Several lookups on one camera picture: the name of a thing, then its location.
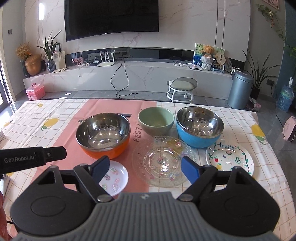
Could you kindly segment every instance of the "white plate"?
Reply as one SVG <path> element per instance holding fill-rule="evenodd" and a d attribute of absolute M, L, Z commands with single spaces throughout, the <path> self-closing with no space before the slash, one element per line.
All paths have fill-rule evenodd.
<path fill-rule="evenodd" d="M 254 173 L 254 163 L 251 155 L 241 145 L 227 140 L 218 140 L 206 151 L 207 164 L 220 171 L 231 171 L 234 166 L 241 166 L 251 176 Z"/>
<path fill-rule="evenodd" d="M 111 196 L 115 196 L 126 187 L 127 183 L 127 169 L 119 162 L 110 160 L 109 171 L 100 181 L 99 185 Z"/>

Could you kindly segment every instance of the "black cable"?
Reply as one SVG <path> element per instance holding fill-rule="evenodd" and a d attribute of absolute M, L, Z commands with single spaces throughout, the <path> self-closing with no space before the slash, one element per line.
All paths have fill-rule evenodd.
<path fill-rule="evenodd" d="M 275 91 L 276 91 L 276 85 L 273 84 L 270 88 L 270 93 L 271 93 L 271 96 L 274 98 L 274 99 L 278 99 L 279 97 L 274 97 L 274 95 L 272 94 L 272 87 L 275 86 Z"/>
<path fill-rule="evenodd" d="M 124 61 L 124 70 L 125 70 L 125 73 L 126 73 L 126 62 L 125 62 L 124 58 L 122 58 L 122 59 L 123 59 L 123 61 Z M 114 88 L 115 91 L 116 91 L 116 97 L 118 97 L 118 98 L 120 98 L 120 99 L 121 99 L 121 97 L 124 97 L 124 96 L 133 95 L 133 94 L 138 94 L 138 93 L 131 93 L 131 94 L 127 94 L 127 95 L 120 95 L 120 94 L 118 94 L 120 91 L 125 90 L 126 88 L 128 88 L 128 85 L 129 85 L 129 79 L 128 79 L 128 74 L 127 74 L 127 73 L 126 73 L 126 77 L 127 77 L 127 79 L 128 79 L 128 85 L 127 85 L 127 87 L 125 87 L 125 88 L 123 88 L 123 89 L 117 91 L 116 87 L 112 84 L 112 79 L 113 79 L 113 77 L 115 76 L 117 70 L 119 70 L 119 69 L 121 68 L 121 66 L 122 66 L 122 61 L 121 61 L 121 59 L 120 59 L 120 66 L 115 70 L 115 73 L 114 73 L 114 75 L 112 76 L 112 78 L 111 78 L 111 80 L 110 80 L 111 85 L 113 86 L 113 88 Z"/>

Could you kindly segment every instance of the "grid pattern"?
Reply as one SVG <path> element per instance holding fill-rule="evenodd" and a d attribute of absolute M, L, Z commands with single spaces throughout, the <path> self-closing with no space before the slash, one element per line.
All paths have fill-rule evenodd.
<path fill-rule="evenodd" d="M 25 102 L 24 105 L 12 115 L 10 122 L 3 127 L 5 138 L 0 142 L 0 149 L 12 149 L 21 147 L 51 147 L 60 136 L 69 121 L 87 102 L 84 99 L 57 99 Z M 185 106 L 197 106 L 192 104 L 157 102 L 157 106 L 164 107 L 173 113 L 177 113 Z M 258 124 L 256 113 L 243 110 L 234 110 L 222 107 L 202 106 L 219 115 L 224 122 L 224 131 L 221 139 L 241 143 L 252 156 L 255 170 L 253 177 L 265 188 L 265 190 L 278 203 L 281 216 L 274 230 L 274 234 L 281 240 L 289 240 L 296 234 L 295 207 L 290 189 L 280 164 L 271 148 L 264 141 L 261 144 L 252 134 L 251 126 Z M 41 130 L 43 124 L 51 118 L 59 121 L 48 129 Z M 176 123 L 169 133 L 170 136 L 178 138 Z M 198 164 L 206 164 L 206 149 L 193 149 Z M 4 210 L 8 220 L 9 211 L 15 199 L 29 186 L 36 168 L 15 172 L 10 177 L 5 199 Z M 159 188 L 150 186 L 150 192 L 170 191 L 173 197 L 178 197 L 190 186 L 186 181 L 174 188 Z"/>
<path fill-rule="evenodd" d="M 251 126 L 258 125 L 258 117 L 254 112 L 245 110 L 234 110 L 224 107 L 203 106 L 194 104 L 157 102 L 157 106 L 166 108 L 173 113 L 177 113 L 186 106 L 199 106 L 215 112 L 224 122 L 224 131 L 220 139 L 227 139 L 241 144 L 250 153 L 254 162 L 253 178 L 275 199 L 280 207 L 280 219 L 274 230 L 274 234 L 281 240 L 290 240 L 296 234 L 296 215 L 292 195 L 272 147 L 265 140 L 261 144 L 252 134 Z M 176 122 L 170 130 L 170 135 L 179 138 Z M 196 162 L 203 166 L 206 162 L 206 148 L 194 149 Z M 159 188 L 150 186 L 149 192 L 170 191 L 174 198 L 184 192 L 191 183 L 186 181 L 174 188 Z"/>
<path fill-rule="evenodd" d="M 86 99 L 55 99 L 25 102 L 9 123 L 3 127 L 5 138 L 0 142 L 0 149 L 25 147 L 52 147 L 73 116 L 87 102 Z M 58 122 L 47 129 L 41 129 L 43 124 L 52 118 Z M 37 168 L 15 172 L 10 176 L 3 208 L 7 220 L 11 221 L 10 208 L 16 198 L 29 186 Z M 7 225 L 8 233 L 12 234 L 14 227 Z"/>

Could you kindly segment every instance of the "trash can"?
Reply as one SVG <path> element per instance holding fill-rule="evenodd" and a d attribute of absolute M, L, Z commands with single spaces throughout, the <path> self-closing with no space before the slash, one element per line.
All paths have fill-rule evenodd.
<path fill-rule="evenodd" d="M 235 72 L 227 104 L 233 109 L 244 109 L 249 100 L 254 79 L 248 73 Z"/>

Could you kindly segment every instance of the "white stool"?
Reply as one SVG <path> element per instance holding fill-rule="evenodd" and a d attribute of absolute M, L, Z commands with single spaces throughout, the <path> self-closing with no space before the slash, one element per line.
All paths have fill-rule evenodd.
<path fill-rule="evenodd" d="M 168 92 L 167 92 L 167 97 L 172 101 L 172 102 L 179 102 L 179 103 L 190 103 L 193 101 L 193 90 L 197 88 L 197 81 L 192 78 L 186 78 L 186 77 L 181 77 L 177 78 L 175 80 L 170 80 L 167 82 L 168 84 Z M 184 94 L 184 98 L 187 98 L 187 95 L 191 96 L 190 100 L 176 100 L 175 98 L 175 93 L 181 93 Z"/>

